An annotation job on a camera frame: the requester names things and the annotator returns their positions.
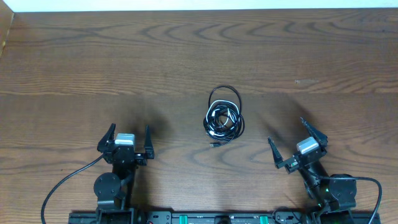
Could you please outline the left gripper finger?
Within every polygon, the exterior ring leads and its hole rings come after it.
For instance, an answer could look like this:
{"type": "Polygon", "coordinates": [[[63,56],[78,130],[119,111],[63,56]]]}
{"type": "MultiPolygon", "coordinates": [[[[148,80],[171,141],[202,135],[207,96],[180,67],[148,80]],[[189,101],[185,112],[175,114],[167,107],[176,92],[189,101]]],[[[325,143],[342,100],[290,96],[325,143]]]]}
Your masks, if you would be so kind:
{"type": "Polygon", "coordinates": [[[152,139],[151,139],[151,133],[150,133],[149,126],[146,126],[144,149],[145,149],[145,153],[146,153],[146,158],[154,159],[155,152],[154,152],[154,147],[152,145],[152,139]]]}
{"type": "Polygon", "coordinates": [[[97,150],[101,153],[106,152],[109,149],[109,146],[114,142],[114,132],[116,129],[116,125],[112,123],[105,133],[105,135],[101,138],[97,145],[97,150]]]}

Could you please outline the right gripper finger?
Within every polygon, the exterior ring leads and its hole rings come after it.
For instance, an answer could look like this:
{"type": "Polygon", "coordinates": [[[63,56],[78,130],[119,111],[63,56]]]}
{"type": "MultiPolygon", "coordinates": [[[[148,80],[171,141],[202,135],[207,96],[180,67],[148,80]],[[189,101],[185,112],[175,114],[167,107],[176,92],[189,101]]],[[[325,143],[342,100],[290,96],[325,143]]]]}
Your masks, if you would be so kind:
{"type": "Polygon", "coordinates": [[[328,137],[325,134],[323,134],[321,131],[313,127],[306,119],[302,117],[300,119],[302,124],[306,128],[307,132],[309,133],[309,135],[313,137],[321,147],[327,147],[328,137]]]}
{"type": "Polygon", "coordinates": [[[280,169],[282,167],[285,167],[286,169],[290,169],[290,165],[292,163],[292,158],[288,158],[287,160],[284,160],[282,155],[278,151],[277,147],[275,146],[273,140],[271,139],[271,137],[268,137],[267,140],[271,147],[275,167],[277,169],[280,169]]]}

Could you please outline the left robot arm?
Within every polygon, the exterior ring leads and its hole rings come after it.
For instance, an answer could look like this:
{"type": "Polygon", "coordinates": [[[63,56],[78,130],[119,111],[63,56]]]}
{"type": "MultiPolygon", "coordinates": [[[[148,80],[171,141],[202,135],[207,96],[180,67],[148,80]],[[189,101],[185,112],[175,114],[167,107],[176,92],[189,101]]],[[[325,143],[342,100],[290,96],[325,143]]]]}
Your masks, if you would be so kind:
{"type": "Polygon", "coordinates": [[[94,183],[97,196],[96,223],[145,223],[146,217],[131,205],[136,170],[155,157],[150,129],[145,130],[144,151],[137,152],[135,135],[115,134],[113,123],[97,145],[103,159],[112,165],[94,183]]]}

